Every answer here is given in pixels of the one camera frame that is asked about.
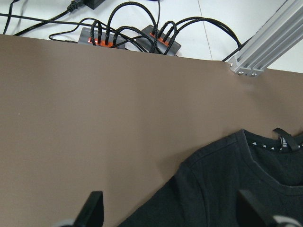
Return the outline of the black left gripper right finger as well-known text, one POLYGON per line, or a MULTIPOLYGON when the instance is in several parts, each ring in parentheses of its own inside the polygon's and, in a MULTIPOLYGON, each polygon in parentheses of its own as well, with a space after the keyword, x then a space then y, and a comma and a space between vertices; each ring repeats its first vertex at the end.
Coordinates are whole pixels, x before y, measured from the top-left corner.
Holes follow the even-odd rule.
POLYGON ((237 222, 240 227, 276 227, 273 215, 248 190, 237 192, 237 222))

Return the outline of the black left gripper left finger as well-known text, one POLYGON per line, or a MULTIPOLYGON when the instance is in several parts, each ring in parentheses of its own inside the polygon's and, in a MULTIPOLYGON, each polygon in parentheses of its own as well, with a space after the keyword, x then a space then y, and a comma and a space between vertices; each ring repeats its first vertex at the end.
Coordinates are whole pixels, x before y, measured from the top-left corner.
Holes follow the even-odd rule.
POLYGON ((104 224, 103 192, 93 191, 74 221, 75 227, 102 227, 104 224))

